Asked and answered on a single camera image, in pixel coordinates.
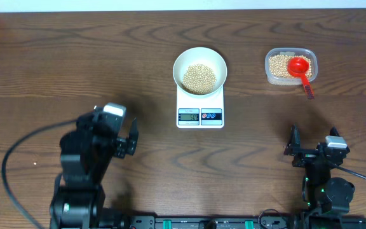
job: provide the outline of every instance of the container of beans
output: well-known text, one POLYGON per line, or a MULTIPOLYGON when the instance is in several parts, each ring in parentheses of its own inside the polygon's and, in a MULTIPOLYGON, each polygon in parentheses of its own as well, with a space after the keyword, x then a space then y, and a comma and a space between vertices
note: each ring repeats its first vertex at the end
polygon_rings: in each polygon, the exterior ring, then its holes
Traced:
POLYGON ((302 80, 287 72, 287 65, 291 58, 301 57, 309 62, 306 77, 313 81, 317 77, 318 66, 316 55, 305 48, 274 48, 265 57, 265 71, 268 81, 274 85, 301 85, 302 80))
POLYGON ((196 47, 184 51, 173 65, 176 85, 192 97, 208 97, 222 88, 227 65, 216 51, 196 47))

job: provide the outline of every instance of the red scoop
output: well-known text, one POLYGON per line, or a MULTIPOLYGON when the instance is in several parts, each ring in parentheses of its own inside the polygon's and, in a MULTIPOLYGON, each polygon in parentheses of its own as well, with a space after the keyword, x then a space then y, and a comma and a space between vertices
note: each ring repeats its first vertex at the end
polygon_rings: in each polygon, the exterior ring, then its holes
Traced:
POLYGON ((300 57, 294 57, 290 59, 287 71, 293 77, 302 79, 302 84, 308 99, 314 99, 313 89, 311 89, 309 80, 306 77, 306 73, 309 70, 309 62, 300 57))

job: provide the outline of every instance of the green clip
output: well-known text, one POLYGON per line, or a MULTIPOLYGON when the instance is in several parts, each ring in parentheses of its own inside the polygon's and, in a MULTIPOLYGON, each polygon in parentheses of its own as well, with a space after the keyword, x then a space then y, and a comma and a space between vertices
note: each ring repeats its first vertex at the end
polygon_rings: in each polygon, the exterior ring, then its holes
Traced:
POLYGON ((254 229, 254 222, 253 221, 246 221, 245 222, 245 229, 254 229))
POLYGON ((172 229, 172 220, 163 220, 163 229, 172 229))

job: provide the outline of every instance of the white scale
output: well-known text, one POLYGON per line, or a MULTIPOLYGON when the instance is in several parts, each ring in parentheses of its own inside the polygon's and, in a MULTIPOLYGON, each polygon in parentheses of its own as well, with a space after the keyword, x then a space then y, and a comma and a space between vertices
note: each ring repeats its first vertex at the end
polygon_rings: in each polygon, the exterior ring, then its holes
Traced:
POLYGON ((176 125, 178 128, 222 128, 224 126, 224 90, 206 98, 193 98, 177 88, 176 125))
POLYGON ((224 126, 224 89, 227 65, 216 51, 197 47, 177 57, 173 66, 177 84, 176 126, 178 128, 222 128, 224 126), (214 91, 207 95, 193 95, 183 89, 182 80, 189 66, 203 64, 212 69, 217 81, 214 91))

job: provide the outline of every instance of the white wall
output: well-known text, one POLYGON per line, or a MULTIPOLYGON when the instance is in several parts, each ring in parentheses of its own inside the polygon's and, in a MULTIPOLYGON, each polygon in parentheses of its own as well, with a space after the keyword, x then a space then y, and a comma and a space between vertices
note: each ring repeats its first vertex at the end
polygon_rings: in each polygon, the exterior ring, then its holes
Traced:
POLYGON ((0 13, 289 8, 366 8, 366 0, 0 0, 0 13))

